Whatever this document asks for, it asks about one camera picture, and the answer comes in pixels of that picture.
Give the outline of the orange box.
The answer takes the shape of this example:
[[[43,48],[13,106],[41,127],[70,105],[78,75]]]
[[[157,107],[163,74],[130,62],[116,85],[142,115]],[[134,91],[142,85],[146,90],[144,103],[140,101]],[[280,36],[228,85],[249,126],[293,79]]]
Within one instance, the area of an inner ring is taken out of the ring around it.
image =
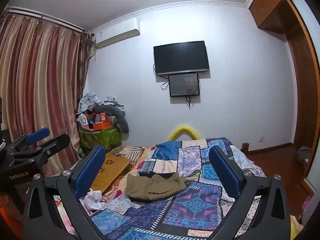
[[[96,122],[93,124],[93,130],[94,131],[99,131],[102,129],[107,129],[112,126],[112,122],[106,121],[106,122]]]

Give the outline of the white crumpled cloth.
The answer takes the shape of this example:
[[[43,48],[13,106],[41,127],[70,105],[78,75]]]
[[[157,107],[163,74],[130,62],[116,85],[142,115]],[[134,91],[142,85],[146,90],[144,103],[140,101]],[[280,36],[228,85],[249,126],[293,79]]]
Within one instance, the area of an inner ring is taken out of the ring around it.
[[[103,210],[106,207],[106,203],[103,202],[102,192],[99,190],[89,191],[89,193],[84,197],[81,197],[79,201],[89,216],[93,215],[93,213],[99,210]]]

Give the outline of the sliding wardrobe door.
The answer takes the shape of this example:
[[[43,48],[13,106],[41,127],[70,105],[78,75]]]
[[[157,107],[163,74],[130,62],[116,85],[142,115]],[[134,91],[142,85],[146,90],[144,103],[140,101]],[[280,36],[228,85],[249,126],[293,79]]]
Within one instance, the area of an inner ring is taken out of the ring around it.
[[[294,146],[311,148],[306,163],[302,186],[310,194],[315,194],[316,152],[319,141],[319,64],[311,29],[316,29],[317,20],[305,0],[285,0],[290,9],[292,27],[285,36],[293,58],[297,87],[297,123]]]

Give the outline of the pile of grey clothes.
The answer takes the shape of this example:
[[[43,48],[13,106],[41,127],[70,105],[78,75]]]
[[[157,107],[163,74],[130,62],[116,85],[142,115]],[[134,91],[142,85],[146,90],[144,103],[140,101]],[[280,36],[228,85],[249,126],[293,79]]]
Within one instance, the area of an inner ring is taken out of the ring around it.
[[[87,93],[84,95],[78,104],[78,113],[83,113],[85,111],[94,111],[98,106],[115,106],[125,114],[125,107],[115,100],[114,96],[107,96],[104,100],[97,97],[95,93]]]

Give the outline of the wooden overhead cabinet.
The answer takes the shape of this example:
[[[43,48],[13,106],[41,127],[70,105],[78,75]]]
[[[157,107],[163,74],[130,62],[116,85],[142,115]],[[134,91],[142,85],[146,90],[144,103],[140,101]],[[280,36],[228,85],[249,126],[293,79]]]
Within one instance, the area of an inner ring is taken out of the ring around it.
[[[287,0],[253,0],[249,10],[261,30],[284,34],[294,25],[295,14]]]

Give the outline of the green storage bag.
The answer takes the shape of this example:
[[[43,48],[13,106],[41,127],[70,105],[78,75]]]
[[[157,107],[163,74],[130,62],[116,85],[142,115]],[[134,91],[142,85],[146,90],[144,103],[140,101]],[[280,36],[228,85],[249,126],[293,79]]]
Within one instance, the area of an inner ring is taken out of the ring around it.
[[[118,127],[110,126],[99,131],[80,130],[80,145],[85,149],[92,149],[95,145],[105,148],[106,152],[122,145],[121,132]]]

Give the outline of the white wall air conditioner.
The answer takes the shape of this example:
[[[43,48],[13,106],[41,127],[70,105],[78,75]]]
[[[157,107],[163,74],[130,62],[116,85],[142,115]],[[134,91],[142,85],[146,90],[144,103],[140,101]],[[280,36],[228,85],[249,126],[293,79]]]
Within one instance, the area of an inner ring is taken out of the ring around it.
[[[103,25],[94,31],[95,47],[101,49],[139,35],[140,23],[136,18]]]

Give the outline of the small black wall monitor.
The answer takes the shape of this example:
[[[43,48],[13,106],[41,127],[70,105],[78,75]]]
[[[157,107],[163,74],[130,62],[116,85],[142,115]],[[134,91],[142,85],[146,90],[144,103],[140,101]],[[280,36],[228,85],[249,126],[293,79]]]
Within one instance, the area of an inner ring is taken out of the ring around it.
[[[197,73],[169,75],[170,97],[199,96],[200,84]]]

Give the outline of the khaki olive pants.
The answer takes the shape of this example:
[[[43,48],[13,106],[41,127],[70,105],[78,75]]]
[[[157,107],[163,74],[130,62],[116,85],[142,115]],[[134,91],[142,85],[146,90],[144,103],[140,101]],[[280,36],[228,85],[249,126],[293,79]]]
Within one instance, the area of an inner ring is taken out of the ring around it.
[[[156,201],[167,199],[187,189],[185,178],[180,177],[178,172],[165,178],[160,174],[147,176],[127,176],[125,193],[137,200]]]

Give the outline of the yellow foam tube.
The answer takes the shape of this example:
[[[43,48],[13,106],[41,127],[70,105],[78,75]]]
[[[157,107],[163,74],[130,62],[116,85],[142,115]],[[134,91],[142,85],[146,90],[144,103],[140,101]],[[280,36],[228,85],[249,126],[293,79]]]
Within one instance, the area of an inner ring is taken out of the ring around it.
[[[187,134],[191,140],[199,140],[201,137],[199,134],[193,129],[191,126],[183,124],[180,126],[177,126],[172,130],[170,133],[167,141],[175,141],[177,140],[182,134]]]

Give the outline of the wall mounted black television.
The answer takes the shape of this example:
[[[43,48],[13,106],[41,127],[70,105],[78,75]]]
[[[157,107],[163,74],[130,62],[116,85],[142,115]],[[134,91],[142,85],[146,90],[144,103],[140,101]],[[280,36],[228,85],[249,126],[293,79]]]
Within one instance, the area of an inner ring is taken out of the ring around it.
[[[204,41],[154,46],[153,56],[156,75],[207,72],[210,70]]]

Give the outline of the pink striped curtain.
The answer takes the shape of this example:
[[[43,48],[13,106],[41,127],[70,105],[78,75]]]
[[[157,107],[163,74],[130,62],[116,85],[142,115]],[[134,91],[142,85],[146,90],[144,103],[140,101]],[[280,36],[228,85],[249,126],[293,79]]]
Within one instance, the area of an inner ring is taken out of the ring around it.
[[[92,33],[22,15],[1,17],[3,126],[12,139],[44,127],[67,134],[70,145],[50,157],[43,171],[60,173],[79,159],[76,124],[93,46]]]

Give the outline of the grey cloth on floor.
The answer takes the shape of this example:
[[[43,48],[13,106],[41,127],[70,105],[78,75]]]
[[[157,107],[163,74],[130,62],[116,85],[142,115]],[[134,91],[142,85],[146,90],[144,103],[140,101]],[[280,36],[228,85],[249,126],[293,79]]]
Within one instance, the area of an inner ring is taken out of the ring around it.
[[[302,146],[297,151],[297,160],[300,164],[305,165],[310,158],[311,148],[307,146]]]

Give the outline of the wooden bed post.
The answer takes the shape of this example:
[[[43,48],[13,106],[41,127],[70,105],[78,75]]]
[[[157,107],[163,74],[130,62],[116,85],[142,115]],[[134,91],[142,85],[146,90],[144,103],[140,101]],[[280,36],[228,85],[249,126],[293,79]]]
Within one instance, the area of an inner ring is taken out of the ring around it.
[[[241,146],[241,151],[247,155],[248,154],[248,150],[249,150],[249,143],[248,142],[244,142]]]

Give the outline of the orange fleece blanket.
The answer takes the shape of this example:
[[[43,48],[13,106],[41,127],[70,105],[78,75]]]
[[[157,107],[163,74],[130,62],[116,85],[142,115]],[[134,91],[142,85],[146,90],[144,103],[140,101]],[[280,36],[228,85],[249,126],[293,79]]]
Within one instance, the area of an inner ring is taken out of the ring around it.
[[[290,239],[294,240],[297,237],[297,235],[301,232],[301,230],[304,228],[304,226],[302,224],[299,224],[298,220],[293,215],[290,216],[290,225]]]

